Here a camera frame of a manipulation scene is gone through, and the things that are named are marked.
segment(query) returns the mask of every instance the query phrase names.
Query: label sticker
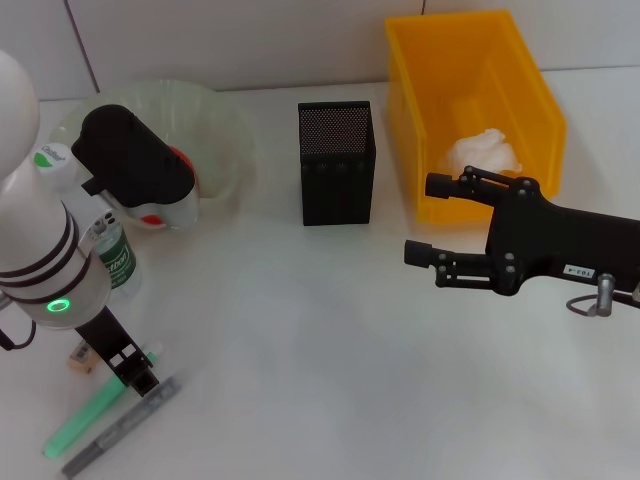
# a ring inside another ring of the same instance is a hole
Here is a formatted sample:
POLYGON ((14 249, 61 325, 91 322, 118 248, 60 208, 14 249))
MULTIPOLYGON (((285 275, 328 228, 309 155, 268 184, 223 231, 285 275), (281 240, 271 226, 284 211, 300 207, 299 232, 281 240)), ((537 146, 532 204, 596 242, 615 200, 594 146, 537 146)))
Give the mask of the label sticker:
POLYGON ((136 257, 131 252, 131 247, 129 247, 129 242, 127 242, 127 236, 124 234, 124 230, 118 242, 109 250, 100 254, 100 260, 102 260, 104 266, 109 270, 112 289, 118 288, 129 280, 131 275, 133 275, 133 271, 136 269, 136 257))
POLYGON ((592 268, 576 267, 575 265, 565 265, 563 273, 574 277, 593 278, 596 271, 592 268))

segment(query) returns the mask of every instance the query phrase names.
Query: white tile wall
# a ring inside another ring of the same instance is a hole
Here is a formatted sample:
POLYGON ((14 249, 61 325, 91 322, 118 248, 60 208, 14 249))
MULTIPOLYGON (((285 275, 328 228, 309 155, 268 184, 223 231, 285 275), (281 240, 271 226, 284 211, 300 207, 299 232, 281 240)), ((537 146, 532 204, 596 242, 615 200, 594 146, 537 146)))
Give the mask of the white tile wall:
POLYGON ((508 8, 542 69, 640 65, 639 0, 426 0, 426 12, 508 8))
POLYGON ((1 0, 0 49, 26 68, 40 99, 95 92, 63 0, 1 0))
POLYGON ((216 89, 386 78, 383 20, 422 0, 71 0, 100 88, 176 77, 216 89))

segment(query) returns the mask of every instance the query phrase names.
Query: green marker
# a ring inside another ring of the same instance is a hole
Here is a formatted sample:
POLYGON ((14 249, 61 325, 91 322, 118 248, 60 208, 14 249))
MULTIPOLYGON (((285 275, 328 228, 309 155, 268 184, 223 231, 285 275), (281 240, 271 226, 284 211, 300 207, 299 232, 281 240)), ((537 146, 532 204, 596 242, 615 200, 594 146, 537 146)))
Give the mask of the green marker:
MULTIPOLYGON (((151 363, 155 363, 158 358, 154 352, 147 353, 147 357, 151 363)), ((126 391, 127 387, 118 377, 115 375, 111 377, 98 393, 47 440, 42 450, 44 456, 48 458, 60 457, 80 434, 89 428, 126 391)))

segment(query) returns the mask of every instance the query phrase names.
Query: plastic bottle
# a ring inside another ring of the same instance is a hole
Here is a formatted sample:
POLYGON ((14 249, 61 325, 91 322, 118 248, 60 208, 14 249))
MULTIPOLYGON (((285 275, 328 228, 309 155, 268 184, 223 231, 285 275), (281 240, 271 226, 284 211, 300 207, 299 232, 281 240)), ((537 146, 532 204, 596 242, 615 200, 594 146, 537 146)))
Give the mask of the plastic bottle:
MULTIPOLYGON (((35 151, 33 161, 47 183, 61 194, 63 200, 65 192, 81 188, 80 164, 66 145, 43 145, 35 151)), ((94 248, 111 275, 109 303, 131 298, 140 288, 142 275, 122 224, 109 212, 96 220, 93 231, 99 235, 94 248)))
POLYGON ((100 234, 95 250, 111 275, 109 303, 112 304, 133 297, 140 288, 142 275, 122 224, 112 213, 107 213, 102 223, 102 228, 106 226, 103 232, 94 225, 94 231, 100 234))

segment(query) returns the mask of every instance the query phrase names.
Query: transparent container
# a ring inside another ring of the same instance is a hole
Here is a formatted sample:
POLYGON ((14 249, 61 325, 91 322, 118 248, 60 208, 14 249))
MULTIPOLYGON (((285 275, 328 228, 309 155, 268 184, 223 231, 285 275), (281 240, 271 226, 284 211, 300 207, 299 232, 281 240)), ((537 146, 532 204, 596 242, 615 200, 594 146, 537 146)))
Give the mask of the transparent container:
POLYGON ((103 105, 122 105, 193 165, 201 198, 224 199, 236 188, 253 140, 226 94, 179 80, 149 80, 85 100, 56 127, 50 141, 71 147, 84 118, 103 105))

